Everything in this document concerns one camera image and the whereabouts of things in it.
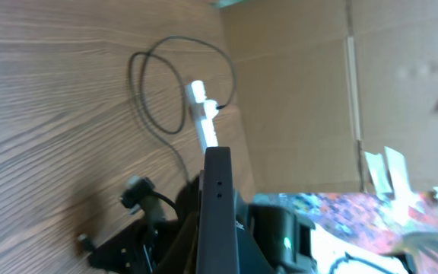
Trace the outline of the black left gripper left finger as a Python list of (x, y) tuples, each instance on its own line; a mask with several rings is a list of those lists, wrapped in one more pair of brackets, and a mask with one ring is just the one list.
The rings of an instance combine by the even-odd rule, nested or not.
[(195, 274), (198, 220), (197, 212), (188, 215), (170, 249), (154, 270), (154, 274)]

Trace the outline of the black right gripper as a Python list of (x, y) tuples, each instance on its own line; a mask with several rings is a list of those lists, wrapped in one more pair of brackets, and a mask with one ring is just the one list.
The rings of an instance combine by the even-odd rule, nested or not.
[(147, 221), (140, 218), (100, 246), (94, 245), (86, 234), (78, 236), (78, 243), (87, 253), (87, 263), (93, 269), (118, 274), (154, 273), (188, 215), (197, 212), (199, 216), (196, 205), (181, 207), (179, 212), (180, 219), (159, 221), (153, 231), (149, 231)]

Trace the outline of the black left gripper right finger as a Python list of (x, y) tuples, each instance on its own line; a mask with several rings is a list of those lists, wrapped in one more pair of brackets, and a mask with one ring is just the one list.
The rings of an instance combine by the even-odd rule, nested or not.
[(274, 274), (245, 221), (236, 216), (236, 236), (240, 274)]

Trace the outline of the blue Galaxy smartphone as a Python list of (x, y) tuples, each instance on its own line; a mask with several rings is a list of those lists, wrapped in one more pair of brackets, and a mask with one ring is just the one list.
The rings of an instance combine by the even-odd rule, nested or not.
[(240, 271), (233, 194), (230, 148), (207, 148), (202, 170), (197, 273)]

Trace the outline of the white power strip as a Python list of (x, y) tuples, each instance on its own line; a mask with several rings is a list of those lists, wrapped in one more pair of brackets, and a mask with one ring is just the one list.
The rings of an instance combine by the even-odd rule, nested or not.
[(214, 127), (214, 119), (205, 119), (203, 102), (208, 100), (203, 81), (195, 80), (186, 85), (186, 98), (195, 130), (198, 136), (200, 148), (203, 153), (209, 147), (217, 147), (218, 140)]

